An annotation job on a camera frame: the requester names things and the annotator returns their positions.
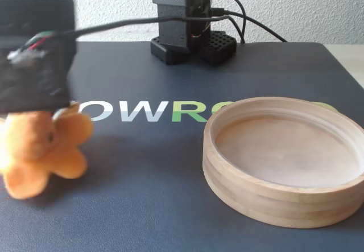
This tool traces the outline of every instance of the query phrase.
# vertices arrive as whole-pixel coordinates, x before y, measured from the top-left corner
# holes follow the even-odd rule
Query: red cable
[[[42,43],[44,43],[48,38],[50,38],[50,37],[48,36],[48,37],[44,37],[44,38],[38,40],[35,44],[30,46],[28,49],[29,50],[35,50],[38,46],[40,46]]]

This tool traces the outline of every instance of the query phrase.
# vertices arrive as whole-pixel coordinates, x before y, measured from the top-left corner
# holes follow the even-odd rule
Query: textured wall
[[[364,0],[241,0],[247,15],[271,27],[288,41],[325,44],[364,44]],[[76,0],[78,27],[156,15],[151,0]],[[214,3],[238,11],[234,2]],[[238,36],[228,21],[214,24]],[[156,25],[130,26],[94,34],[83,40],[150,40]],[[247,42],[275,40],[249,24]]]

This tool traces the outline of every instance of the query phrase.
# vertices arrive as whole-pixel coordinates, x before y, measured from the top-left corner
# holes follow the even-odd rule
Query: table surface
[[[328,48],[361,75],[350,47]],[[204,122],[220,102],[325,102],[364,127],[364,90],[324,46],[245,44],[219,67],[198,60],[168,67],[149,43],[81,43],[70,78],[75,99],[108,103],[82,146],[89,171],[74,181],[53,177],[31,200],[7,199],[0,189],[1,252],[362,250],[364,207],[327,228],[279,228],[229,208],[202,171]],[[181,115],[181,101],[199,116]],[[102,113],[99,105],[84,111]]]
[[[364,44],[328,44],[326,48],[364,87]]]

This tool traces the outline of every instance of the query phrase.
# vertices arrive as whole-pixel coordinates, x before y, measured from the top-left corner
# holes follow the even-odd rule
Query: plush toy
[[[41,194],[52,173],[76,179],[86,172],[86,159],[77,146],[92,135],[93,124],[78,110],[74,102],[55,115],[35,111],[1,121],[0,173],[11,197]]]

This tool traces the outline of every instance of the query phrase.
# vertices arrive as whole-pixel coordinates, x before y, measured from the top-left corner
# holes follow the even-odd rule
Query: wooden bowl
[[[250,218],[328,226],[364,202],[364,131],[311,102],[242,100],[206,124],[203,169],[213,192]]]

